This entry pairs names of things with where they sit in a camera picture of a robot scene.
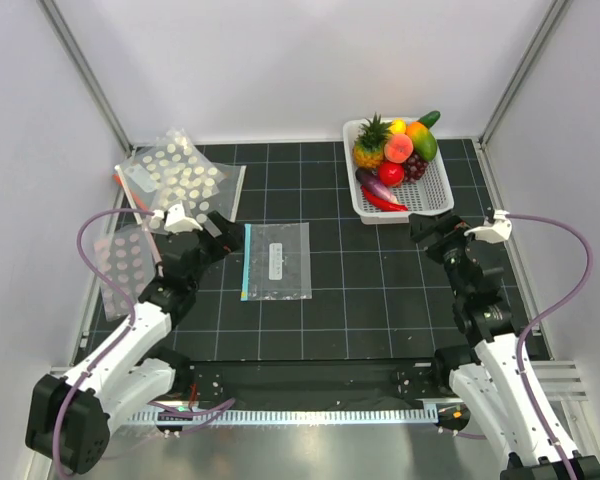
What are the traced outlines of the toy pineapple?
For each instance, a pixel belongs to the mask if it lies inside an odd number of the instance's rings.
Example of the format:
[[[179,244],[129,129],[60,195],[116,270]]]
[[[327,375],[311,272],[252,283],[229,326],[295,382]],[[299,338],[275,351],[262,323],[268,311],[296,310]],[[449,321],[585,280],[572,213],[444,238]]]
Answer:
[[[357,167],[376,169],[385,159],[384,147],[391,135],[390,124],[375,113],[360,126],[354,142],[353,160]]]

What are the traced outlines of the white plastic basket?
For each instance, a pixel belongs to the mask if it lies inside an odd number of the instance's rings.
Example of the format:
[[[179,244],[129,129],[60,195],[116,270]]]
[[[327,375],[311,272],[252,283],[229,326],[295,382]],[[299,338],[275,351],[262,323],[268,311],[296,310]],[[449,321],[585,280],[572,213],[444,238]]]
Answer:
[[[409,222],[409,216],[413,213],[436,216],[454,207],[454,198],[441,155],[441,147],[438,147],[436,156],[420,180],[415,183],[403,183],[391,189],[399,203],[408,208],[407,211],[382,211],[369,203],[361,190],[361,184],[355,177],[357,167],[353,160],[354,141],[365,122],[364,118],[349,120],[342,129],[349,196],[352,208],[363,224],[404,224]]]

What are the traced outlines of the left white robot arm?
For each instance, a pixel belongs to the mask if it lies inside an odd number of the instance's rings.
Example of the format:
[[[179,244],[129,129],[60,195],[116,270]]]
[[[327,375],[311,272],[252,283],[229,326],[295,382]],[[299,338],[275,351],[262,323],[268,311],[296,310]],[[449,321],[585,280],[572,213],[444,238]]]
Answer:
[[[167,229],[153,278],[132,299],[88,262],[129,313],[89,356],[60,377],[44,375],[33,388],[25,444],[49,458],[61,479],[90,471],[121,423],[144,405],[162,395],[188,395],[186,358],[159,344],[192,311],[206,270],[245,245],[244,225],[216,211],[203,223],[177,206],[136,213]]]

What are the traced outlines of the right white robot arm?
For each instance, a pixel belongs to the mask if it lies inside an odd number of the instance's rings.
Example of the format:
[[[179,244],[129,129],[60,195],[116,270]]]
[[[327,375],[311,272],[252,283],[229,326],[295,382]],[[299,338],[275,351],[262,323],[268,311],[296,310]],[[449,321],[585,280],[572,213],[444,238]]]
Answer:
[[[500,294],[502,268],[485,269],[477,243],[510,239],[517,215],[505,210],[488,214],[472,227],[453,212],[413,214],[410,238],[443,267],[454,304],[453,317],[465,337],[464,347],[436,351],[430,382],[443,396],[457,395],[468,407],[493,450],[502,455],[503,479],[600,479],[600,461],[582,454],[555,415],[526,348],[533,328],[568,303],[586,285],[593,266],[586,238],[575,235],[586,254],[576,286],[523,329],[512,323]]]

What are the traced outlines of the toy purple eggplant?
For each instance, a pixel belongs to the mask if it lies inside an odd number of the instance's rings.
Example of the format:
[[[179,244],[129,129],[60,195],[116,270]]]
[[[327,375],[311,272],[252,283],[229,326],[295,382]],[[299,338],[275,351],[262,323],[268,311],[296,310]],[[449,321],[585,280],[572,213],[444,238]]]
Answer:
[[[371,170],[358,168],[355,172],[355,177],[375,197],[390,203],[398,203],[397,197]]]

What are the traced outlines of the clear white-dotted zip bag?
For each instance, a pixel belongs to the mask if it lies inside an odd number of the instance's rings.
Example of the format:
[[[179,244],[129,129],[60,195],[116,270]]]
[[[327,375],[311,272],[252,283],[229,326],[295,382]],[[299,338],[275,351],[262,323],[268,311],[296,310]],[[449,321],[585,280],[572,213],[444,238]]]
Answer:
[[[247,167],[221,163],[214,163],[214,167],[224,175],[224,178],[219,182],[218,192],[215,195],[203,198],[199,202],[196,220],[204,224],[208,214],[217,211],[227,220],[235,222]]]

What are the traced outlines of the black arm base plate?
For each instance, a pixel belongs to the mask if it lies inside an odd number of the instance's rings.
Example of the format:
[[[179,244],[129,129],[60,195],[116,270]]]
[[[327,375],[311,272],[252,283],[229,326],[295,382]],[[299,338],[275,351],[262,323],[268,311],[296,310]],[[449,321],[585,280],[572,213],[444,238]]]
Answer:
[[[211,407],[234,399],[243,410],[375,409],[456,403],[432,358],[192,361],[156,398]]]

